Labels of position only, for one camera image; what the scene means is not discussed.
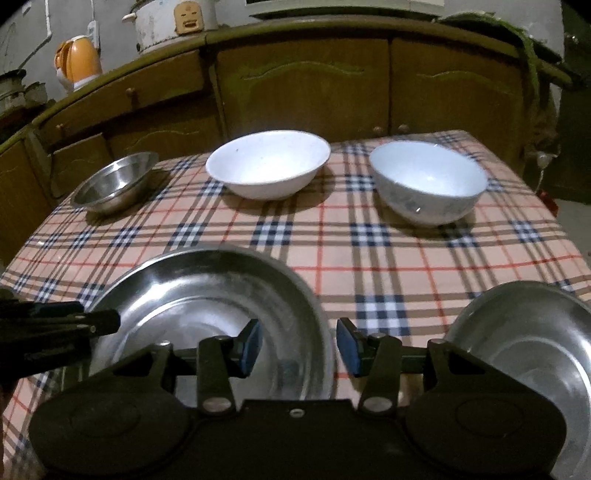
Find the white ceramic bowl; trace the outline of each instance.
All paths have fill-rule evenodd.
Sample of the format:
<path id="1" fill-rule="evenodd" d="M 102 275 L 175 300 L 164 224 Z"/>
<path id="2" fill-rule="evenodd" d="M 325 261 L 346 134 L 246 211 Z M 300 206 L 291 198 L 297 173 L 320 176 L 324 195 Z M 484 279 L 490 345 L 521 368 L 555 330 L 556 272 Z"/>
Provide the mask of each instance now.
<path id="1" fill-rule="evenodd" d="M 474 160 L 426 142 L 382 145 L 369 162 L 382 200 L 418 225 L 459 220 L 474 208 L 488 184 Z"/>
<path id="2" fill-rule="evenodd" d="M 316 135 L 272 130 L 232 140 L 207 159 L 205 168 L 236 195 L 280 200 L 308 185 L 330 156 L 330 145 Z"/>

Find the bowl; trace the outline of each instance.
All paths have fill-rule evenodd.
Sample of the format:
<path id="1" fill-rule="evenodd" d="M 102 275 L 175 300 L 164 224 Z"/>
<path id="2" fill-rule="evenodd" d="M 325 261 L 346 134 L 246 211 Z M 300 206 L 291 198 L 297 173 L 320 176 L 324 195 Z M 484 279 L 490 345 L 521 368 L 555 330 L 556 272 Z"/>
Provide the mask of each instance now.
<path id="1" fill-rule="evenodd" d="M 273 130 L 222 145 L 206 170 L 240 197 L 281 200 L 308 185 L 330 156 L 326 140 L 307 132 Z"/>
<path id="2" fill-rule="evenodd" d="M 397 141 L 369 156 L 382 200 L 416 225 L 455 222 L 486 190 L 485 171 L 471 158 L 440 145 Z"/>
<path id="3" fill-rule="evenodd" d="M 553 478 L 590 478 L 589 305 L 554 285 L 506 283 L 463 309 L 445 340 L 552 401 L 562 412 L 567 430 Z"/>
<path id="4" fill-rule="evenodd" d="M 97 341 L 90 374 L 152 343 L 195 350 L 204 338 L 236 336 L 256 318 L 263 341 L 252 374 L 230 379 L 238 404 L 332 393 L 335 355 L 326 314 L 304 280 L 267 254 L 203 244 L 160 255 L 119 278 L 90 311 L 105 309 L 119 312 L 121 327 Z M 196 381 L 177 378 L 175 395 L 187 406 L 197 405 Z"/>
<path id="5" fill-rule="evenodd" d="M 78 185 L 70 204 L 99 215 L 124 210 L 143 197 L 148 189 L 148 173 L 157 163 L 158 154 L 154 152 L 120 158 Z"/>

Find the checkered tablecloth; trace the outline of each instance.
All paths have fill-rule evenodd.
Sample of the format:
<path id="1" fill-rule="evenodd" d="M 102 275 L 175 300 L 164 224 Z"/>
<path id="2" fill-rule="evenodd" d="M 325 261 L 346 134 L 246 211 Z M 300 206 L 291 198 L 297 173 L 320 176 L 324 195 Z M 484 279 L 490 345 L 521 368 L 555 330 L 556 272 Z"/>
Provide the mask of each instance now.
<path id="1" fill-rule="evenodd" d="M 200 242 L 231 242 L 285 262 L 318 294 L 334 329 L 347 316 L 362 330 L 425 346 L 481 292 L 514 280 L 541 280 L 591 300 L 591 271 L 532 191 L 464 132 L 416 135 L 477 160 L 488 191 L 466 219 L 415 228 L 383 204 L 368 173 L 383 138 L 335 144 L 326 167 L 281 202 L 243 200 L 208 177 L 207 155 L 159 163 L 147 202 L 100 220 L 59 206 L 0 278 L 27 300 L 85 306 L 130 268 Z M 43 470 L 27 439 L 31 412 L 57 388 L 58 373 L 18 384 L 4 412 L 7 478 Z M 357 400 L 339 357 L 337 395 Z"/>

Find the metal screw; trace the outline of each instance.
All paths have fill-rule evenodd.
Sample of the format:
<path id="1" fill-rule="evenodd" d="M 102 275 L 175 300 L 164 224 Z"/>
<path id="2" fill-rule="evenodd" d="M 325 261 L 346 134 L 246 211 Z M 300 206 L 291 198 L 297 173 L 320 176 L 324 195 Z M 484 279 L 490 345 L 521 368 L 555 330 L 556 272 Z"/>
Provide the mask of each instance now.
<path id="1" fill-rule="evenodd" d="M 210 397 L 203 402 L 203 408 L 209 413 L 222 413 L 232 408 L 232 402 L 225 397 Z"/>
<path id="2" fill-rule="evenodd" d="M 387 335 L 382 332 L 372 333 L 368 336 L 368 344 L 374 348 L 379 347 L 379 342 L 382 338 L 385 338 Z"/>
<path id="3" fill-rule="evenodd" d="M 304 415 L 306 414 L 306 412 L 304 410 L 302 410 L 301 408 L 292 408 L 290 410 L 290 417 L 292 419 L 300 419 L 302 418 Z"/>
<path id="4" fill-rule="evenodd" d="M 365 410 L 371 413 L 383 413 L 392 408 L 392 401 L 385 397 L 369 397 L 363 402 Z"/>

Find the electrical outlet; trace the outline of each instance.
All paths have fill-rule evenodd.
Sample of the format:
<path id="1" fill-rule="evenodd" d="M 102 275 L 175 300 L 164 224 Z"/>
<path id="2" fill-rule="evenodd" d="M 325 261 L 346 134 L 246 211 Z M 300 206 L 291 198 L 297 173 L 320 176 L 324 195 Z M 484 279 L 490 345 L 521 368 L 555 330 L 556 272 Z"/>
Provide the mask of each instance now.
<path id="1" fill-rule="evenodd" d="M 22 14 L 26 14 L 30 9 L 31 9 L 31 5 L 32 5 L 32 0 L 28 0 L 28 2 L 25 2 L 25 4 L 22 6 Z"/>
<path id="2" fill-rule="evenodd" d="M 99 24 L 96 20 L 93 20 L 88 24 L 88 33 L 92 44 L 97 50 L 100 50 L 100 37 L 99 37 Z"/>

